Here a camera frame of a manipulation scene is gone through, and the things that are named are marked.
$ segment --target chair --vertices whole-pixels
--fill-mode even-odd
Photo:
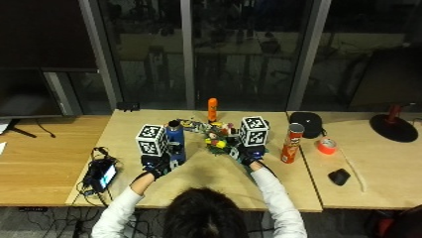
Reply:
[[[379,235],[381,238],[422,238],[422,205],[399,213]]]

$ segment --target chip can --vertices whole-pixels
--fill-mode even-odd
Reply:
[[[304,127],[299,123],[288,125],[284,144],[280,151],[280,161],[286,164],[294,162],[294,157],[300,146],[300,138],[304,132]]]

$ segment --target orange can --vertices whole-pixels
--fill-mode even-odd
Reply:
[[[216,100],[215,98],[208,99],[208,123],[215,122],[215,107]]]
[[[284,145],[280,151],[280,161],[286,164],[294,162],[294,157],[300,146],[300,138],[304,132],[304,127],[299,123],[288,125]]]

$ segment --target dark hair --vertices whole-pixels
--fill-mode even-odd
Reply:
[[[172,200],[164,215],[163,238],[247,237],[242,212],[208,188],[190,188]]]

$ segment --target floor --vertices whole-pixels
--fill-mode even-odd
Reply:
[[[0,207],[0,237],[63,237],[71,238],[77,220],[82,222],[78,237],[87,237],[90,228],[98,219],[102,208],[93,207],[55,207],[46,212],[21,212],[17,207]],[[137,232],[131,236],[133,229],[126,226],[126,237],[146,237],[147,227],[150,238],[158,238],[162,234],[162,222],[164,210],[139,210],[139,223]],[[364,238],[364,221],[369,215],[365,210],[324,210],[322,213],[302,213],[304,226],[310,238]],[[244,212],[244,221],[250,238],[271,237],[271,231],[262,229],[271,227],[268,214]]]

